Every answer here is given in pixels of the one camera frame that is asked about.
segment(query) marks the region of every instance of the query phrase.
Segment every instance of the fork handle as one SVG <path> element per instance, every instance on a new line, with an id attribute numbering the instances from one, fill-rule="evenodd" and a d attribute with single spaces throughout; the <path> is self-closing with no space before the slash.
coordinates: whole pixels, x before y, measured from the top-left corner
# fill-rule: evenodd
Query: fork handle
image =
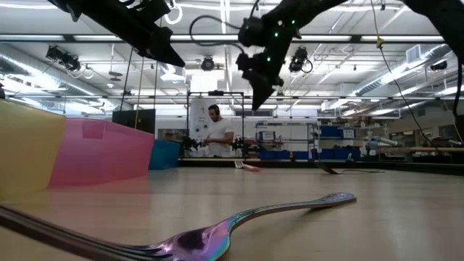
<path id="1" fill-rule="evenodd" d="M 284 212 L 289 210 L 300 210 L 308 208 L 322 208 L 322 207 L 335 207 L 349 202 L 356 201 L 356 196 L 347 193 L 339 192 L 332 193 L 320 199 L 308 201 L 308 202 L 297 202 L 288 204 L 277 204 L 267 207 L 258 207 L 252 210 L 246 210 L 235 214 L 234 216 L 224 220 L 222 223 L 227 222 L 229 224 L 229 231 L 232 232 L 234 229 L 239 227 L 241 224 L 253 218 L 258 218 L 262 215 L 273 214 L 277 212 Z"/>

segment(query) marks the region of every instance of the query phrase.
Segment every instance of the hair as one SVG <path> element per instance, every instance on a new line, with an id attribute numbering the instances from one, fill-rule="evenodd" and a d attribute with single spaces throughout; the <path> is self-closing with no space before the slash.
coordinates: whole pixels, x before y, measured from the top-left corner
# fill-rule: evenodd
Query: hair
<path id="1" fill-rule="evenodd" d="M 211 109 L 213 109 L 213 110 L 215 111 L 216 115 L 220 115 L 220 110 L 219 110 L 219 106 L 218 106 L 218 105 L 213 104 L 213 105 L 209 106 L 209 107 L 208 107 L 208 110 L 211 110 Z"/>

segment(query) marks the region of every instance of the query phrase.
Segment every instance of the iridescent fork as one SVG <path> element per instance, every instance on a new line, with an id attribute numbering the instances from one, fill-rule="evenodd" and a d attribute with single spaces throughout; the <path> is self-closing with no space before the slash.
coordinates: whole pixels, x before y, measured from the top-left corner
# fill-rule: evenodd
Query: iridescent fork
<path id="1" fill-rule="evenodd" d="M 248 220 L 288 210 L 334 207 L 355 200 L 355 195 L 341 192 L 308 202 L 258 207 L 235 214 L 216 225 L 183 232 L 147 246 L 128 246 L 91 238 L 8 207 L 0 207 L 0 225 L 91 260 L 213 261 L 229 249 L 232 231 Z"/>

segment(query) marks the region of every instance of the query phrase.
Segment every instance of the ceiling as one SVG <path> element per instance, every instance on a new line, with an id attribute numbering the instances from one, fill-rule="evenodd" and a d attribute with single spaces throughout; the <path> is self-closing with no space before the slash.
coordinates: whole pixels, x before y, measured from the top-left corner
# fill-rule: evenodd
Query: ceiling
<path id="1" fill-rule="evenodd" d="M 174 25 L 168 25 L 165 19 L 161 19 L 162 26 L 168 26 L 174 34 L 188 34 L 191 21 L 199 15 L 214 15 L 221 17 L 221 2 L 228 4 L 226 0 L 177 0 L 176 4 L 182 5 L 183 16 L 180 22 Z M 256 11 L 256 15 L 263 15 L 267 9 L 272 8 L 279 1 L 263 0 L 260 3 L 260 10 Z M 249 16 L 249 10 L 236 11 L 234 8 L 248 7 L 253 5 L 251 0 L 230 0 L 230 9 L 225 10 L 225 19 L 230 23 L 240 26 L 244 17 Z M 51 9 L 32 9 L 40 7 L 50 7 Z M 386 10 L 376 10 L 377 23 L 381 34 L 405 34 L 405 35 L 439 35 L 434 26 L 423 16 L 411 12 L 407 7 L 404 7 L 401 1 L 386 0 Z M 199 7 L 209 7 L 210 9 L 199 9 Z M 174 9 L 169 17 L 174 20 L 178 16 L 178 10 Z M 77 22 L 73 22 L 69 14 L 58 9 L 52 9 L 52 6 L 46 0 L 0 0 L 0 17 L 2 26 L 0 34 L 109 34 L 102 26 L 95 23 L 88 17 L 82 17 Z M 324 12 L 317 16 L 309 25 L 301 29 L 302 34 L 334 34 L 334 35 L 373 35 L 375 27 L 373 21 L 373 12 L 370 9 L 369 0 L 354 0 L 347 1 L 340 7 Z M 211 34 L 232 34 L 237 33 L 237 30 L 227 28 L 223 32 L 221 24 L 213 20 L 205 20 L 198 22 L 194 28 L 195 34 L 211 33 Z M 143 60 L 139 55 L 133 54 L 130 64 L 128 63 L 131 56 L 131 47 L 126 43 L 116 43 L 114 45 L 114 56 L 112 58 L 112 44 L 110 43 L 37 43 L 37 42 L 10 42 L 0 43 L 15 50 L 31 59 L 38 60 L 46 66 L 51 66 L 53 71 L 59 72 L 60 79 L 67 80 L 71 76 L 67 74 L 64 68 L 58 64 L 51 64 L 45 58 L 47 49 L 50 46 L 58 46 L 61 49 L 70 52 L 79 57 L 79 61 L 91 68 L 82 75 L 83 69 L 80 72 L 72 73 L 74 77 L 79 77 L 77 83 L 85 83 L 89 86 L 99 89 L 101 94 L 121 95 L 127 80 L 127 89 L 133 95 L 138 94 L 138 89 L 141 88 L 141 95 L 185 95 L 189 87 L 189 81 L 185 83 L 171 83 L 163 81 L 160 76 L 163 74 L 161 66 L 152 60 Z M 405 58 L 406 51 L 414 47 L 415 44 L 385 44 L 384 53 L 386 60 L 390 65 L 394 65 Z M 379 73 L 386 69 L 385 61 L 381 56 L 381 52 L 376 48 L 375 44 L 365 43 L 293 43 L 286 60 L 291 60 L 294 52 L 298 47 L 305 47 L 310 54 L 310 61 L 314 64 L 314 70 L 310 74 L 292 75 L 288 70 L 288 65 L 283 66 L 281 77 L 285 84 L 280 89 L 286 96 L 343 96 L 349 95 L 360 83 L 367 79 L 374 78 Z M 248 82 L 241 78 L 241 73 L 237 70 L 235 59 L 239 54 L 239 50 L 233 46 L 214 46 L 203 47 L 197 46 L 195 43 L 173 43 L 173 48 L 186 62 L 186 75 L 191 78 L 192 75 L 208 75 L 211 79 L 217 79 L 217 89 L 222 91 L 243 91 L 245 94 L 252 94 L 252 89 Z M 259 52 L 257 48 L 247 49 L 248 54 Z M 210 56 L 220 65 L 220 70 L 213 72 L 202 72 L 199 69 L 199 62 L 204 57 Z M 455 67 L 452 67 L 455 58 L 452 54 L 445 57 L 449 60 L 447 70 L 432 72 L 424 67 L 419 67 L 404 77 L 398 78 L 399 84 L 403 89 L 422 84 L 424 82 L 433 83 L 433 79 L 441 79 L 443 75 L 449 75 L 450 78 L 455 77 L 452 72 Z M 225 64 L 227 63 L 228 72 L 231 76 L 231 85 L 226 83 Z M 109 71 L 114 71 L 123 74 L 121 81 L 112 82 L 108 74 Z M 440 87 L 442 82 L 435 83 L 435 89 Z M 422 95 L 430 93 L 430 86 L 426 86 L 417 90 L 411 95 Z M 365 96 L 392 96 L 398 92 L 396 86 L 385 85 L 380 87 Z M 296 99 L 286 99 L 281 103 L 293 104 Z M 327 99 L 308 99 L 301 100 L 299 104 L 322 104 Z M 129 100 L 129 104 L 135 104 L 136 100 Z M 269 103 L 275 103 L 275 99 L 271 99 Z M 140 104 L 153 104 L 153 99 L 142 99 Z M 183 104 L 186 99 L 157 99 L 157 104 Z M 350 107 L 377 107 L 380 102 L 363 101 L 360 104 L 348 103 L 346 109 Z"/>

